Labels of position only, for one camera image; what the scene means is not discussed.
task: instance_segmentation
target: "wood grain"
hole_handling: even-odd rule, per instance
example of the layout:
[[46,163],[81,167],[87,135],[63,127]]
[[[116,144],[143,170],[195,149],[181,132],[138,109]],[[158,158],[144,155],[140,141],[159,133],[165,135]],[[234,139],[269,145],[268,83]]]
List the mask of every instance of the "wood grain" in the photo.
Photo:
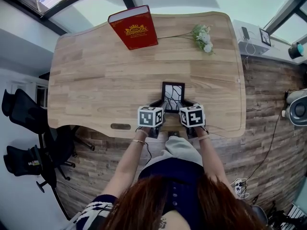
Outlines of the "wood grain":
[[[278,114],[284,105],[284,92],[303,88],[302,76],[307,70],[305,67],[256,57],[249,57],[248,61],[249,69],[244,72],[247,94],[245,133],[237,138],[211,135],[230,182],[236,178],[248,178],[264,159],[272,141]],[[248,203],[262,193],[257,204],[266,211],[270,209],[272,200],[276,201],[278,209],[286,212],[289,210],[307,169],[306,131],[305,127],[294,127],[288,119],[281,118],[278,121],[272,149],[266,161],[248,180]],[[130,140],[110,138],[88,128],[80,128],[78,135],[95,144],[96,150],[92,152],[76,144],[78,157],[71,158],[76,168],[63,167],[71,180],[64,181],[59,173],[57,179],[93,199],[110,180]],[[159,155],[166,140],[166,133],[161,133],[158,139],[146,140],[153,157]],[[148,157],[144,148],[138,173]],[[57,192],[71,217],[90,202],[90,199],[62,183],[58,183]]]
[[[204,105],[208,130],[223,137],[245,131],[244,75],[235,33],[224,13],[153,15],[158,37],[211,25],[214,54],[185,38],[129,51],[107,23],[57,42],[49,79],[51,127],[80,125],[109,137],[131,138],[137,109],[161,98],[162,82],[186,84],[185,96]],[[178,115],[166,114],[163,130],[183,130]],[[130,130],[112,129],[128,124]]]

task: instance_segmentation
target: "black office chair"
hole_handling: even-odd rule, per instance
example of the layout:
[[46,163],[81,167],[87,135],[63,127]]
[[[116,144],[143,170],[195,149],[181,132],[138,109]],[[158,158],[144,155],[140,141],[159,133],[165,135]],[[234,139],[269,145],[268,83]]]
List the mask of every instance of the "black office chair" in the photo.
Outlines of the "black office chair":
[[60,165],[75,167],[75,164],[66,162],[71,155],[76,156],[73,141],[75,140],[92,151],[95,150],[94,146],[86,144],[75,136],[79,126],[75,126],[73,130],[70,130],[69,126],[57,129],[50,128],[48,126],[47,110],[40,107],[21,89],[17,89],[15,94],[9,94],[5,90],[2,111],[4,115],[10,118],[11,122],[38,134],[41,148],[44,147],[42,134],[45,133],[44,139],[49,155],[66,180],[70,178],[65,176]]
[[4,163],[7,170],[15,176],[26,174],[40,175],[41,166],[33,166],[29,163],[38,160],[35,148],[21,150],[15,147],[7,146],[7,155],[4,155]]
[[44,141],[54,167],[58,168],[65,180],[69,181],[70,177],[64,174],[61,165],[72,168],[76,167],[74,163],[67,161],[71,155],[75,155],[75,145],[71,128],[69,126],[62,126],[57,129],[50,128],[44,134]]
[[43,193],[45,192],[44,185],[49,184],[52,188],[57,186],[56,173],[51,159],[36,145],[28,150],[8,146],[7,155],[4,155],[3,158],[8,172],[15,176],[42,175],[45,181],[41,184],[36,182],[36,184]]
[[5,90],[1,107],[3,114],[8,116],[12,123],[38,134],[40,147],[43,147],[42,134],[49,128],[47,110],[21,89],[17,89],[15,94],[9,94]]

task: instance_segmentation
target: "patterned sleeve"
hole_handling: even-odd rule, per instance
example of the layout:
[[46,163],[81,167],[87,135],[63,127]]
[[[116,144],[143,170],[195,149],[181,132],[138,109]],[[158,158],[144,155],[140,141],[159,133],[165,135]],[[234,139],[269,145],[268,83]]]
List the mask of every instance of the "patterned sleeve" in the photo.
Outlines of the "patterned sleeve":
[[100,195],[95,198],[76,220],[77,230],[94,230],[103,223],[117,200],[112,195]]

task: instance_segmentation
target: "white pants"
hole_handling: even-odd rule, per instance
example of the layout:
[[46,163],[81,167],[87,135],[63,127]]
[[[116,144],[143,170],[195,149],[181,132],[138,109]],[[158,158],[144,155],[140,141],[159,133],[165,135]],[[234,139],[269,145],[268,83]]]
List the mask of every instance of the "white pants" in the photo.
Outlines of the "white pants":
[[161,155],[151,159],[144,169],[154,163],[169,158],[183,159],[202,166],[201,155],[186,139],[171,136],[165,143],[165,149],[161,151]]

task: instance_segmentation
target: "small picture frame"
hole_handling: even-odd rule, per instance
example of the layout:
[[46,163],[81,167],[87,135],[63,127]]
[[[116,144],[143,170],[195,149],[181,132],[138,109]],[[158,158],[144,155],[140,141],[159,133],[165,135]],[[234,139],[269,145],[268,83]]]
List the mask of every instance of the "small picture frame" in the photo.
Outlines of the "small picture frame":
[[161,100],[167,102],[166,113],[179,113],[178,102],[184,101],[185,84],[181,82],[163,82]]
[[268,32],[260,28],[260,36],[261,36],[261,41],[264,44],[271,46],[270,35],[268,34]]

